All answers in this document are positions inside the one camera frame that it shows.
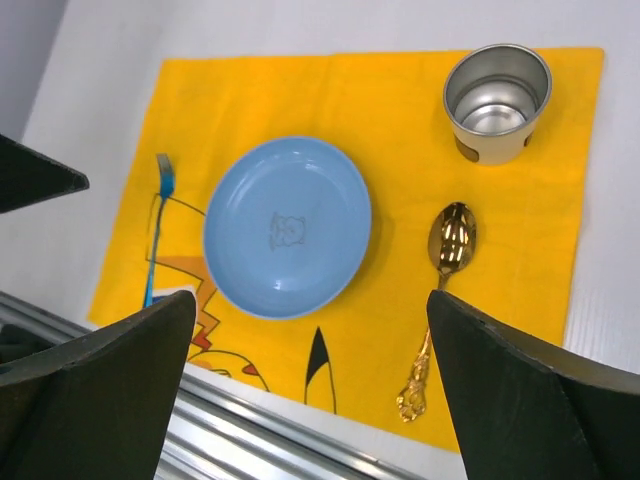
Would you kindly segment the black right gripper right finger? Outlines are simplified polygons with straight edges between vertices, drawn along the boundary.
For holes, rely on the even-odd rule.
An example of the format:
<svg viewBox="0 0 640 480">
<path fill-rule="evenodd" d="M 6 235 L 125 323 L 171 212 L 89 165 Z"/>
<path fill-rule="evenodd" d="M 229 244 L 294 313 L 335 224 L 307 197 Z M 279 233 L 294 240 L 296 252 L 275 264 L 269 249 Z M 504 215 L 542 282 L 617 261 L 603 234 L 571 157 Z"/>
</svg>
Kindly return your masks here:
<svg viewBox="0 0 640 480">
<path fill-rule="evenodd" d="M 431 292 L 426 311 L 468 478 L 638 478 L 638 375 L 442 290 Z"/>
</svg>

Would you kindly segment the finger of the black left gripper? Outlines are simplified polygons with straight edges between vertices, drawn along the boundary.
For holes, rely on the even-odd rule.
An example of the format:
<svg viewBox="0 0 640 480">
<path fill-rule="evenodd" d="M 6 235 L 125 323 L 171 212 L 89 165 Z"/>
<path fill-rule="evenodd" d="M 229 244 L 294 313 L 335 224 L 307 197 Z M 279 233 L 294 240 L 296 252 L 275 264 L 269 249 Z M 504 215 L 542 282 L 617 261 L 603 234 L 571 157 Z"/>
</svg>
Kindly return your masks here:
<svg viewBox="0 0 640 480">
<path fill-rule="evenodd" d="M 2 214 L 90 186 L 85 174 L 4 135 L 0 169 Z"/>
</svg>

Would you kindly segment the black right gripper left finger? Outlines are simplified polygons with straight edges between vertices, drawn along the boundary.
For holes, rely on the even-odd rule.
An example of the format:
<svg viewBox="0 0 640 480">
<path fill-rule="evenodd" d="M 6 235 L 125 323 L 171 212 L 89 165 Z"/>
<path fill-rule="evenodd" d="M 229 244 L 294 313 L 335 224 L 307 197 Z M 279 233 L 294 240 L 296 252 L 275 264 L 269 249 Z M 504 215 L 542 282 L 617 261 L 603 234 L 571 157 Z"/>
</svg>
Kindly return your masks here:
<svg viewBox="0 0 640 480">
<path fill-rule="evenodd" d="M 195 316 L 182 290 L 59 345 L 3 326 L 2 478 L 153 478 Z"/>
</svg>

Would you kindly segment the blue fork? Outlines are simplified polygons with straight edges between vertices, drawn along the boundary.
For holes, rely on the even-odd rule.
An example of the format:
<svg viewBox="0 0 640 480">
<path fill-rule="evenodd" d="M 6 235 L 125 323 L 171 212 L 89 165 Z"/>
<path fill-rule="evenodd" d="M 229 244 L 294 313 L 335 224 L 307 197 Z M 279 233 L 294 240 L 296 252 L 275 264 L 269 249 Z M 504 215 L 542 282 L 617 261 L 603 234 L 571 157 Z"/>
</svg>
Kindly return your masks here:
<svg viewBox="0 0 640 480">
<path fill-rule="evenodd" d="M 156 155 L 156 161 L 159 169 L 160 176 L 160 188 L 159 197 L 160 204 L 158 213 L 154 224 L 154 235 L 149 256 L 149 268 L 147 274 L 147 280 L 145 285 L 143 307 L 147 308 L 153 303 L 153 283 L 155 274 L 155 265 L 157 258 L 157 249 L 160 237 L 161 220 L 166 202 L 175 191 L 176 177 L 175 171 L 172 166 L 171 160 L 166 153 L 158 153 Z"/>
</svg>

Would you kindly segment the yellow placemat cloth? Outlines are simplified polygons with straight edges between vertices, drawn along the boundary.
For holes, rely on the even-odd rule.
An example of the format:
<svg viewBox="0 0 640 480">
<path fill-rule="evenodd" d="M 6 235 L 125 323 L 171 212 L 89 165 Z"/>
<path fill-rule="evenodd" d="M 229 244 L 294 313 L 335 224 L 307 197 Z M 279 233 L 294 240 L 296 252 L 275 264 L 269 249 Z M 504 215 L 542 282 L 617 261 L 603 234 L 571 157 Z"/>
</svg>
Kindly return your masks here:
<svg viewBox="0 0 640 480">
<path fill-rule="evenodd" d="M 139 310 L 160 204 L 158 153 L 175 171 L 164 207 L 154 290 L 190 288 L 199 312 L 189 360 L 292 400 L 446 450 L 457 440 L 432 371 L 427 409 L 406 423 L 396 397 L 426 327 L 437 276 L 426 252 L 453 201 L 478 222 L 471 265 L 451 293 L 553 344 L 563 340 L 589 143 L 604 64 L 597 47 L 542 51 L 553 89 L 524 151 L 480 166 L 457 150 L 442 89 L 461 53 L 168 59 L 160 68 L 88 313 L 104 326 Z M 309 135 L 345 152 L 371 195 L 369 251 L 322 310 L 261 320 L 208 275 L 203 222 L 229 167 L 262 142 Z"/>
</svg>

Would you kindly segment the gold spoon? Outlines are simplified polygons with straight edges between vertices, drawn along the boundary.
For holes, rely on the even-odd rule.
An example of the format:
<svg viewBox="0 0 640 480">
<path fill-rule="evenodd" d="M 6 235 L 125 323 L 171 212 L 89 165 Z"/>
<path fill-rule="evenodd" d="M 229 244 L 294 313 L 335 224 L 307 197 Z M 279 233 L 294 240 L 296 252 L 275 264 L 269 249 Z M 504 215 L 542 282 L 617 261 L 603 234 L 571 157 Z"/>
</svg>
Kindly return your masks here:
<svg viewBox="0 0 640 480">
<path fill-rule="evenodd" d="M 469 265 L 476 246 L 477 223 L 470 207 L 463 202 L 447 205 L 434 220 L 427 242 L 429 259 L 438 274 L 439 290 L 445 290 L 450 277 Z M 427 326 L 408 380 L 396 397 L 399 416 L 403 422 L 415 421 L 426 410 L 426 384 L 431 353 L 431 331 Z"/>
</svg>

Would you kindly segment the blue plastic plate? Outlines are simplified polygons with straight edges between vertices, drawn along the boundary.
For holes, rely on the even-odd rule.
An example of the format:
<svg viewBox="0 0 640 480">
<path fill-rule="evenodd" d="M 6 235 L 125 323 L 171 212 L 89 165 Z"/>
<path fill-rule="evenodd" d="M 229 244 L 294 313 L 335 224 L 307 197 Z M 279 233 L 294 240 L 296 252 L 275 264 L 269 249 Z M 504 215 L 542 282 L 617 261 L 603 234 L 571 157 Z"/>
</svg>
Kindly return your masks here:
<svg viewBox="0 0 640 480">
<path fill-rule="evenodd" d="M 219 181 L 203 227 L 204 258 L 239 310 L 289 320 L 333 301 L 368 250 L 372 205 L 336 146 L 290 136 L 262 143 Z"/>
</svg>

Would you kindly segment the metal cup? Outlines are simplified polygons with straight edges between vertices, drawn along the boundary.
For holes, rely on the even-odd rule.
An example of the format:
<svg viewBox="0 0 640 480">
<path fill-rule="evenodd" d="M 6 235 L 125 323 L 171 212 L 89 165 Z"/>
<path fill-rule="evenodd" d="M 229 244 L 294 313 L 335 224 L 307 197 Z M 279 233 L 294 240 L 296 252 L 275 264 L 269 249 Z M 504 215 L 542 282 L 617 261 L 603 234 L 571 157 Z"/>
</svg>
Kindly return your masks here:
<svg viewBox="0 0 640 480">
<path fill-rule="evenodd" d="M 535 51 L 493 44 L 464 56 L 443 89 L 458 151 L 470 162 L 502 165 L 530 143 L 552 93 L 552 74 Z"/>
</svg>

